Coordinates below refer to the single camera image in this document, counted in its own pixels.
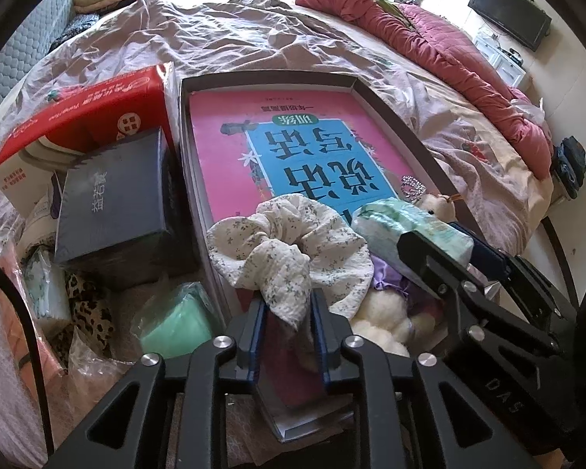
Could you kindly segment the white plush toy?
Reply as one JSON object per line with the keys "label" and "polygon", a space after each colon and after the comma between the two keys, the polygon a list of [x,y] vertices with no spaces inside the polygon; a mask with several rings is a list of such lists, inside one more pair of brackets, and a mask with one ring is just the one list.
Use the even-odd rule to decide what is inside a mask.
{"label": "white plush toy", "polygon": [[433,348],[447,334],[442,301],[380,257],[372,264],[372,284],[350,321],[354,334],[403,357]]}

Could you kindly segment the green white tissue pack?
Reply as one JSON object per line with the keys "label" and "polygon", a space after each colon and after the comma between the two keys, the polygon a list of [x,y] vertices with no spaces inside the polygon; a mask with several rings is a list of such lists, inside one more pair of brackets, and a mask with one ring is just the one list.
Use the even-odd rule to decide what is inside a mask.
{"label": "green white tissue pack", "polygon": [[420,233],[463,266],[469,264],[474,246],[470,236],[398,198],[361,206],[352,215],[351,227],[366,240],[370,253],[392,266],[399,263],[397,242],[407,232]]}

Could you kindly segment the floral white fabric scrunchie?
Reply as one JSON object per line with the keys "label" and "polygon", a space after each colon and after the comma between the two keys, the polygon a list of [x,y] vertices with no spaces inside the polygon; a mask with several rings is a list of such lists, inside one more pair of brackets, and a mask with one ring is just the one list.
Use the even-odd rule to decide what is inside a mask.
{"label": "floral white fabric scrunchie", "polygon": [[350,320],[372,282],[366,240],[335,209],[300,194],[216,222],[206,246],[210,263],[229,285],[260,292],[293,331],[309,315],[313,290],[322,290],[330,312]]}

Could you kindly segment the mint green soft roll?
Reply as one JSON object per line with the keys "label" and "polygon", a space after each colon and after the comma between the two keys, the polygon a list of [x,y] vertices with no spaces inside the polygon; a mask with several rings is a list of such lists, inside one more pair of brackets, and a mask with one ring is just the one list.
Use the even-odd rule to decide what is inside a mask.
{"label": "mint green soft roll", "polygon": [[171,288],[163,279],[134,315],[130,333],[143,353],[171,359],[191,354],[222,329],[217,310],[201,283],[184,282]]}

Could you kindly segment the leopard print item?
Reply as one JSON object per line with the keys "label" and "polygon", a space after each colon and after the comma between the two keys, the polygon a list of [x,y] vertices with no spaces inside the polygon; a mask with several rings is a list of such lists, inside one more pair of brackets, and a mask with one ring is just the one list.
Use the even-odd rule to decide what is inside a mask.
{"label": "leopard print item", "polygon": [[96,354],[110,358],[115,324],[109,306],[110,291],[91,277],[65,273],[65,289],[71,319]]}

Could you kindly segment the lilac patterned quilt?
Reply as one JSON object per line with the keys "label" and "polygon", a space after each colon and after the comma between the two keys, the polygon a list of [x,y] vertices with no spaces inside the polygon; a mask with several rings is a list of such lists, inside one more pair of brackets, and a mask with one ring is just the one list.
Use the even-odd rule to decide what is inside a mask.
{"label": "lilac patterned quilt", "polygon": [[[355,25],[284,0],[150,0],[104,19],[40,61],[0,109],[0,147],[49,89],[150,64],[181,77],[302,70],[352,75],[391,107],[463,195],[492,246],[522,252],[552,196],[482,112],[434,74]],[[0,254],[22,229],[0,191]]]}

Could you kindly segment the dark blue bag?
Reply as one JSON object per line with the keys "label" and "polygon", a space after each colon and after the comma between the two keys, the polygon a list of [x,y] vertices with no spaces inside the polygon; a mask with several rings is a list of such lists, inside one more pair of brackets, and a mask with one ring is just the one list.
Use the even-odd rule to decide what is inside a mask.
{"label": "dark blue bag", "polygon": [[566,195],[576,199],[586,179],[586,150],[574,136],[564,138],[554,147],[552,171],[562,183]]}

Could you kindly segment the silver tiara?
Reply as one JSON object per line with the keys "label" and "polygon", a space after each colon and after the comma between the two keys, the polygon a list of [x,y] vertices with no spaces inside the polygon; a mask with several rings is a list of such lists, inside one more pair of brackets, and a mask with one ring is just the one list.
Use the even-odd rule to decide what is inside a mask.
{"label": "silver tiara", "polygon": [[427,187],[411,175],[403,175],[401,177],[400,188],[402,197],[407,202],[411,203],[418,202],[425,194],[427,194]]}

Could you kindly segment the pink red rolled duvet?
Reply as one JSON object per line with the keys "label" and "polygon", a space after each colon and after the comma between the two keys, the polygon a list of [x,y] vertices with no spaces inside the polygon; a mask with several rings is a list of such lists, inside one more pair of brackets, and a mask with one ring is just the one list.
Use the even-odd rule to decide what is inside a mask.
{"label": "pink red rolled duvet", "polygon": [[404,13],[375,0],[295,0],[309,9],[339,17],[381,39],[400,55],[429,71],[460,93],[492,123],[539,180],[549,177],[552,145],[545,130],[511,104],[512,93],[500,82],[489,82],[482,69],[461,59],[419,33]]}

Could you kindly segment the dark navy box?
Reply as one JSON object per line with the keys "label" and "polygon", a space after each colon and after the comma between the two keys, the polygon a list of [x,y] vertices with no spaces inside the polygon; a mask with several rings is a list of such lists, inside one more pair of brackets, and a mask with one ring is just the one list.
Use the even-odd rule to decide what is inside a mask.
{"label": "dark navy box", "polygon": [[101,148],[68,169],[54,257],[115,289],[199,268],[183,175],[162,128]]}

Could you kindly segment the white drawer cabinet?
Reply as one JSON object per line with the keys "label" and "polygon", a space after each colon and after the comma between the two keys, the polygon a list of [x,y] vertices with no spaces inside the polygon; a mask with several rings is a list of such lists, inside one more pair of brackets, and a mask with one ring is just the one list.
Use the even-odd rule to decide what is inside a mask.
{"label": "white drawer cabinet", "polygon": [[504,50],[496,38],[482,32],[475,35],[473,43],[507,86],[522,90],[528,86],[529,76],[518,52]]}

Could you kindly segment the red white tissue box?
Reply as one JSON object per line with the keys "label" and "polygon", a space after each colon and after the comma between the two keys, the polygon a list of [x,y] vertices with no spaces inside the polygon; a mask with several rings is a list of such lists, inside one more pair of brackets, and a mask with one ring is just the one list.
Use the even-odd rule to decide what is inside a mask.
{"label": "red white tissue box", "polygon": [[71,87],[9,134],[0,150],[0,190],[26,217],[52,176],[90,152],[156,128],[177,148],[179,87],[172,63]]}

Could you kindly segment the black flat television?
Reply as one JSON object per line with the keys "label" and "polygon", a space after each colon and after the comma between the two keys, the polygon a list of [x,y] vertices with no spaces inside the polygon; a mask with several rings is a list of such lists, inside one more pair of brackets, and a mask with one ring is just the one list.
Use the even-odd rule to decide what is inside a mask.
{"label": "black flat television", "polygon": [[552,23],[531,0],[469,0],[468,6],[532,52],[539,49]]}

